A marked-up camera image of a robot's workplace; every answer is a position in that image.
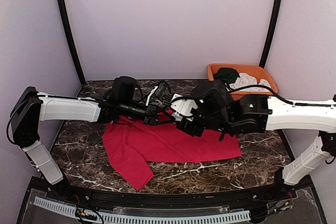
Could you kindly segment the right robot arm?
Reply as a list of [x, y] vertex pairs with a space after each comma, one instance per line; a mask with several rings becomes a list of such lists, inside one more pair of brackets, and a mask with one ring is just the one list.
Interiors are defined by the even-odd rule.
[[273, 93], [247, 94], [234, 100], [231, 91], [219, 80], [206, 81], [187, 97], [174, 95], [170, 107], [176, 126], [191, 136], [213, 130], [230, 136], [265, 131], [300, 129], [317, 130], [312, 144], [290, 164], [275, 174], [275, 183], [268, 188], [273, 200], [287, 193], [289, 186], [320, 164], [335, 160], [335, 101], [287, 100]]

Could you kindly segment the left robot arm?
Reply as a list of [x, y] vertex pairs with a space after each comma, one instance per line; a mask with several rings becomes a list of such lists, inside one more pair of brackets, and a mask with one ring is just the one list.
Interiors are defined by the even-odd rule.
[[63, 97], [27, 87], [10, 113], [7, 139], [25, 152], [48, 183], [54, 186], [54, 193], [61, 200], [69, 201], [74, 197], [74, 189], [68, 185], [66, 175], [41, 142], [39, 123], [58, 120], [110, 123], [124, 115], [145, 124], [160, 125], [159, 113], [170, 109], [172, 100], [176, 98], [168, 83], [160, 81], [149, 94], [141, 95], [139, 101], [133, 98], [136, 90], [140, 90], [137, 81], [127, 76], [114, 79], [112, 88], [101, 98]]

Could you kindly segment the red t-shirt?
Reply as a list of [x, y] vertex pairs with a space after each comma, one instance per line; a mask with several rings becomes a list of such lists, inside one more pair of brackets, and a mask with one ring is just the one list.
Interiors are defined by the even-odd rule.
[[238, 140], [205, 130], [192, 137], [175, 124], [150, 126], [126, 116], [119, 123], [106, 124], [102, 136], [111, 167], [135, 190], [141, 190], [153, 177], [148, 163], [201, 163], [241, 157]]

